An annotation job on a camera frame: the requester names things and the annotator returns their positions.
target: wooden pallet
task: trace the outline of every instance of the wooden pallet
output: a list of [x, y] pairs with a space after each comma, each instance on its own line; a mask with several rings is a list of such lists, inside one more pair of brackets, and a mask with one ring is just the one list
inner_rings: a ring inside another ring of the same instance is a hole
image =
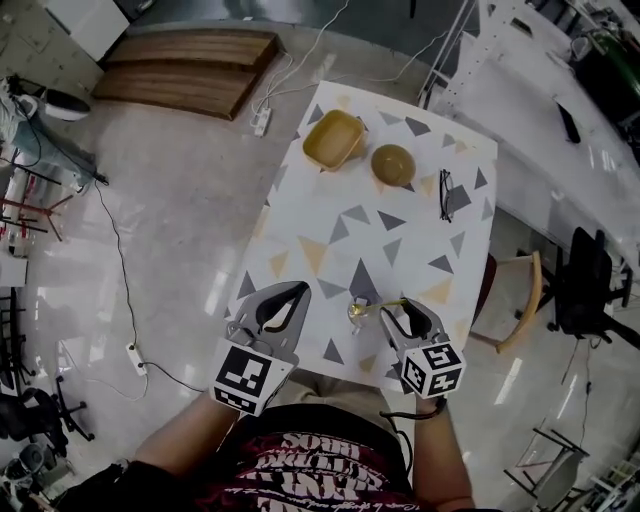
[[233, 120], [277, 51], [275, 34], [265, 32], [136, 36], [113, 52], [93, 95]]

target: wooden chair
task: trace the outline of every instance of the wooden chair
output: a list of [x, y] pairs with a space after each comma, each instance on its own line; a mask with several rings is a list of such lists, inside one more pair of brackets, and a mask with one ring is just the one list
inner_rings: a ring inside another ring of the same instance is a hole
[[531, 255], [519, 256], [499, 262], [496, 262], [495, 258], [489, 254], [487, 258], [487, 265], [485, 266], [484, 278], [482, 281], [482, 286], [480, 288], [480, 295], [478, 297], [478, 303], [476, 305], [476, 312], [474, 314], [473, 322], [475, 323], [475, 321], [477, 320], [480, 312], [482, 311], [482, 308], [484, 307], [487, 297], [489, 296], [489, 292], [493, 285], [497, 268], [514, 263], [529, 263], [532, 270], [531, 291], [529, 294], [529, 300], [524, 311], [517, 312], [516, 314], [516, 317], [518, 318], [518, 324], [516, 325], [515, 329], [505, 340], [490, 338], [474, 331], [471, 331], [469, 333], [470, 337], [493, 346], [498, 354], [508, 349], [523, 336], [524, 332], [527, 330], [536, 315], [538, 303], [540, 302], [540, 298], [542, 297], [542, 264], [540, 263], [539, 252], [536, 251]]

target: chair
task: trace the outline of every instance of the chair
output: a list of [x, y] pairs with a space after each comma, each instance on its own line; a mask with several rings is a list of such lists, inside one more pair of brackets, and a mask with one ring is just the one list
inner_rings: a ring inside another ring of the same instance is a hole
[[[87, 404], [80, 402], [77, 407], [68, 409], [60, 388], [62, 381], [62, 376], [56, 378], [57, 395], [49, 396], [36, 388], [28, 388], [20, 396], [0, 395], [0, 438], [10, 437], [14, 441], [22, 441], [35, 434], [44, 434], [62, 457], [67, 456], [66, 447], [69, 442], [62, 430], [62, 421], [69, 432], [75, 430], [87, 441], [95, 439], [93, 434], [85, 433], [71, 417], [71, 413], [85, 409]], [[28, 406], [32, 399], [37, 405]]]
[[[25, 378], [26, 373], [30, 377], [35, 376], [34, 371], [29, 371], [22, 362], [22, 345], [26, 341], [26, 337], [20, 334], [20, 322], [18, 313], [22, 313], [25, 309], [18, 306], [18, 297], [16, 289], [11, 288], [9, 297], [0, 297], [0, 301], [9, 301], [9, 309], [1, 309], [0, 315], [9, 314], [9, 320], [2, 318], [0, 325], [0, 382], [9, 389], [17, 390], [18, 395], [22, 394], [20, 380], [25, 386], [29, 385], [29, 381]], [[9, 325], [9, 339], [5, 338], [4, 326]]]
[[553, 429], [551, 429], [551, 434], [537, 428], [534, 428], [533, 431], [559, 445], [561, 447], [560, 453], [537, 482], [526, 470], [523, 470], [522, 474], [528, 484], [516, 478], [506, 469], [504, 473], [533, 498], [539, 508], [553, 509], [565, 500], [573, 490], [573, 484], [578, 477], [578, 466], [589, 454]]
[[517, 340], [522, 338], [522, 335], [535, 317], [538, 303], [540, 302], [540, 297], [542, 295], [542, 265], [540, 263], [540, 254], [538, 252], [534, 252], [529, 256], [518, 256], [516, 258], [500, 262], [496, 262], [495, 258], [489, 254], [487, 258], [487, 264], [485, 266], [482, 285], [480, 287], [478, 302], [476, 304], [473, 323], [475, 323], [475, 321], [478, 319], [478, 316], [480, 315], [480, 312], [484, 307], [487, 297], [489, 296], [489, 292], [491, 291], [497, 268], [514, 263], [529, 263], [532, 269], [531, 291], [529, 294], [529, 300], [524, 311], [521, 312], [520, 315], [518, 315], [518, 324], [516, 325], [515, 329], [505, 340], [502, 341], [490, 338], [474, 331], [469, 333], [472, 338], [493, 346], [498, 354], [502, 353], [504, 350], [516, 343]]
[[640, 349], [640, 335], [604, 312], [605, 305], [616, 299], [622, 299], [622, 306], [626, 307], [633, 284], [633, 274], [627, 268], [624, 286], [617, 290], [609, 289], [612, 263], [604, 243], [602, 231], [597, 231], [593, 239], [584, 229], [576, 229], [567, 265], [564, 265], [563, 252], [558, 247], [555, 275], [542, 269], [549, 285], [545, 287], [538, 311], [555, 299], [555, 321], [548, 324], [549, 330], [562, 329], [565, 334], [578, 339], [598, 336], [607, 343], [612, 341], [607, 331], [613, 331]]

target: black and white marker cube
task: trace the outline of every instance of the black and white marker cube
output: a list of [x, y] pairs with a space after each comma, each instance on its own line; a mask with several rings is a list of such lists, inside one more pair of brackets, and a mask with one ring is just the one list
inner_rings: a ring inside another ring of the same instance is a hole
[[290, 363], [219, 338], [213, 358], [211, 398], [259, 416], [294, 368]]
[[434, 343], [404, 353], [402, 380], [422, 398], [433, 398], [458, 389], [466, 366], [451, 343]]

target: wooden bowl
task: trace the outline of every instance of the wooden bowl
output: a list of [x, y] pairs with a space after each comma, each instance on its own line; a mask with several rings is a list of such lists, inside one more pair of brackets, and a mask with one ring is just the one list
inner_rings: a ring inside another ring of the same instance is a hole
[[416, 174], [416, 163], [406, 149], [386, 144], [375, 150], [371, 157], [373, 174], [385, 185], [404, 187]]

